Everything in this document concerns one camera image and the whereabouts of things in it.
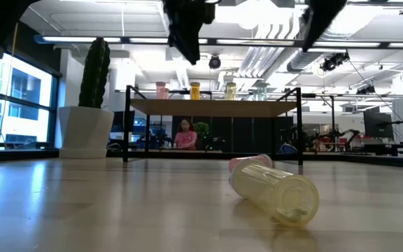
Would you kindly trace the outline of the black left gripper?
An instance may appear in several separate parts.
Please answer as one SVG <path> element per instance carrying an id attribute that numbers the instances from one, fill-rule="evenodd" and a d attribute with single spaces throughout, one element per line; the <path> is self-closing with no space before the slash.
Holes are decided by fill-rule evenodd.
<path id="1" fill-rule="evenodd" d="M 169 20 L 169 46 L 195 65 L 200 60 L 198 36 L 177 36 L 177 32 L 198 32 L 215 20 L 215 2 L 209 0 L 162 0 Z"/>

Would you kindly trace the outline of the pink medicine bottle white cap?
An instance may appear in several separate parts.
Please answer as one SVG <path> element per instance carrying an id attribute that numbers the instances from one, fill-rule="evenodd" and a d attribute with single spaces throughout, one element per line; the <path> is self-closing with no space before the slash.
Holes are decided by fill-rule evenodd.
<path id="1" fill-rule="evenodd" d="M 158 99 L 166 99 L 168 95 L 166 83 L 156 82 L 155 86 L 156 86 L 156 97 Z"/>

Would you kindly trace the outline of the yellow medicine bottle white cap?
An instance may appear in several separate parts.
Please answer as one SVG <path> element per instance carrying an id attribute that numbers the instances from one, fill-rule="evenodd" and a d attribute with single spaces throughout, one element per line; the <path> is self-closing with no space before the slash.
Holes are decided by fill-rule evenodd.
<path id="1" fill-rule="evenodd" d="M 239 196 L 290 227 L 306 225 L 318 211 L 319 194 L 313 182 L 258 160 L 239 161 L 231 171 L 229 184 Z"/>
<path id="2" fill-rule="evenodd" d="M 236 99 L 236 83 L 228 82 L 225 89 L 225 99 L 234 101 Z"/>

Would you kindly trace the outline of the green medicine bottle white cap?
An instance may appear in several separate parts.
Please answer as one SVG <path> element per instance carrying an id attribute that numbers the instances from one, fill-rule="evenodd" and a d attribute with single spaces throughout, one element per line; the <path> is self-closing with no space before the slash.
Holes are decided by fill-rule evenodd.
<path id="1" fill-rule="evenodd" d="M 259 83 L 256 87 L 256 100 L 266 101 L 267 100 L 267 83 Z"/>

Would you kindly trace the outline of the pink plastic cup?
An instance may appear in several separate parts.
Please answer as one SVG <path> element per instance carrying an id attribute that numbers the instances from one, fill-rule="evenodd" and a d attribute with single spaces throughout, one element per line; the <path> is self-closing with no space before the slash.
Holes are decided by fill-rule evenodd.
<path id="1" fill-rule="evenodd" d="M 254 160 L 261 162 L 262 164 L 268 166 L 268 167 L 273 167 L 273 160 L 266 154 L 260 154 L 260 155 L 254 155 L 254 156 L 248 156 L 248 157 L 235 157 L 229 161 L 228 168 L 229 172 L 232 173 L 236 165 L 243 160 Z"/>

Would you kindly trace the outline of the small green plant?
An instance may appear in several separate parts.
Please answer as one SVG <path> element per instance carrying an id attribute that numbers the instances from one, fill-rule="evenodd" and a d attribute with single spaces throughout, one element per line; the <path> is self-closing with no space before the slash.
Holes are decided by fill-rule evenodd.
<path id="1" fill-rule="evenodd" d="M 209 125 L 205 122 L 196 122 L 194 129 L 199 139 L 205 139 L 210 133 Z"/>

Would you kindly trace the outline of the person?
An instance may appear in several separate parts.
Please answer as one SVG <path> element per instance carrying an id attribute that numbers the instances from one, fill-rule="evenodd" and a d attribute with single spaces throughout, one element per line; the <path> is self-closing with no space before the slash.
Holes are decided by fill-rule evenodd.
<path id="1" fill-rule="evenodd" d="M 181 120 L 179 130 L 175 136 L 174 143 L 176 147 L 183 150 L 196 150 L 197 133 L 192 123 L 184 118 Z"/>

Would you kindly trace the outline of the green cactus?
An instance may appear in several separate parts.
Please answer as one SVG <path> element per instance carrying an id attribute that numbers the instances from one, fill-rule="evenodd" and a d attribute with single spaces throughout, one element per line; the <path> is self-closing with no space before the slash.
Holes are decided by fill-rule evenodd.
<path id="1" fill-rule="evenodd" d="M 92 42 L 85 58 L 78 106 L 101 108 L 111 63 L 110 53 L 108 42 L 102 37 Z"/>

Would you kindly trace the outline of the black monitor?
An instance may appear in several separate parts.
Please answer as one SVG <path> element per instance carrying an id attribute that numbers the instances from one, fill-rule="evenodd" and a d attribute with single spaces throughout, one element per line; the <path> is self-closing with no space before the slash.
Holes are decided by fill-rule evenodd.
<path id="1" fill-rule="evenodd" d="M 363 115 L 367 137 L 394 139 L 390 114 L 365 111 Z"/>

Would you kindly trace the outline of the white hexagonal plant pot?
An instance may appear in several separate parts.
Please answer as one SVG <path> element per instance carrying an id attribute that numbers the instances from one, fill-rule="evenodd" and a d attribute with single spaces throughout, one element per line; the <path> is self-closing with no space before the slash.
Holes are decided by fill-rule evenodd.
<path id="1" fill-rule="evenodd" d="M 60 107 L 59 125 L 63 159 L 103 159 L 113 125 L 114 112 L 82 106 Z"/>

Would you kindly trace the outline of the blue round object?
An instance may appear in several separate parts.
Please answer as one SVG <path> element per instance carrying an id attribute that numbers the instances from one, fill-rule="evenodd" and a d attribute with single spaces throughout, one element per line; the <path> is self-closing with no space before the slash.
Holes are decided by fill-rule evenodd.
<path id="1" fill-rule="evenodd" d="M 294 146 L 292 146 L 288 143 L 284 143 L 280 146 L 279 153 L 282 155 L 294 155 L 294 154 L 297 154 L 298 151 Z"/>

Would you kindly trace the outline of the dark framed window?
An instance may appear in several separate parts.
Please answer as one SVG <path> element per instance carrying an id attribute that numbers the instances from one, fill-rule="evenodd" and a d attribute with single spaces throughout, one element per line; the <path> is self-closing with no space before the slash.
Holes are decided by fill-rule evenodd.
<path id="1" fill-rule="evenodd" d="M 55 145 L 58 78 L 26 60 L 0 56 L 0 150 Z"/>

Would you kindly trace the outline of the silver ventilation duct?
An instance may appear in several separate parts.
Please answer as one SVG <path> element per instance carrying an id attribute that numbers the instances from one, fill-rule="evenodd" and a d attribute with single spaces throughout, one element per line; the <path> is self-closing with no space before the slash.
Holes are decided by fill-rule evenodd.
<path id="1" fill-rule="evenodd" d="M 339 39 L 347 39 L 351 35 L 354 34 L 354 31 L 345 31 L 344 28 L 334 28 L 333 24 L 337 17 L 341 17 L 341 12 L 335 17 L 332 21 L 332 24 L 324 31 L 323 35 L 319 38 L 320 40 L 339 40 Z M 300 25 L 300 38 L 303 39 L 305 37 L 305 24 L 302 19 L 302 16 L 299 18 L 301 22 Z M 295 56 L 291 59 L 289 63 L 287 63 L 287 70 L 292 72 L 301 72 L 304 70 L 310 63 L 318 59 L 322 55 L 321 52 L 303 52 L 302 48 L 295 53 Z"/>

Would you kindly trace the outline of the overhead frame bar light strips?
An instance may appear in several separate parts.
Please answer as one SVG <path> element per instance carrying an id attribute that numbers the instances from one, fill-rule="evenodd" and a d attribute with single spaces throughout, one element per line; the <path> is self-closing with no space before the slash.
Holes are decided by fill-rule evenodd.
<path id="1" fill-rule="evenodd" d="M 40 44 L 65 44 L 81 43 L 89 44 L 95 40 L 91 36 L 42 36 L 35 35 L 34 40 Z M 134 45 L 166 45 L 164 37 L 106 37 L 105 40 L 112 44 Z M 257 46 L 301 48 L 303 41 L 290 39 L 258 39 L 258 38 L 200 38 L 201 46 Z M 312 48 L 344 48 L 344 49 L 369 49 L 369 50 L 403 50 L 403 42 L 388 41 L 317 41 Z"/>

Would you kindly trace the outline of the wooden shelf black metal frame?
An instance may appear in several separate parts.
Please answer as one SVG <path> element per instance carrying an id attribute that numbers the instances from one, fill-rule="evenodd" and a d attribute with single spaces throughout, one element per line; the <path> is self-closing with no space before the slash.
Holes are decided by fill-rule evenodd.
<path id="1" fill-rule="evenodd" d="M 133 107 L 147 116 L 201 116 L 201 117 L 243 117 L 274 119 L 293 109 L 297 110 L 296 160 L 304 162 L 302 138 L 302 94 L 297 87 L 275 101 L 230 101 L 230 100 L 186 100 L 148 99 L 135 87 L 128 85 L 125 94 L 125 110 Z"/>

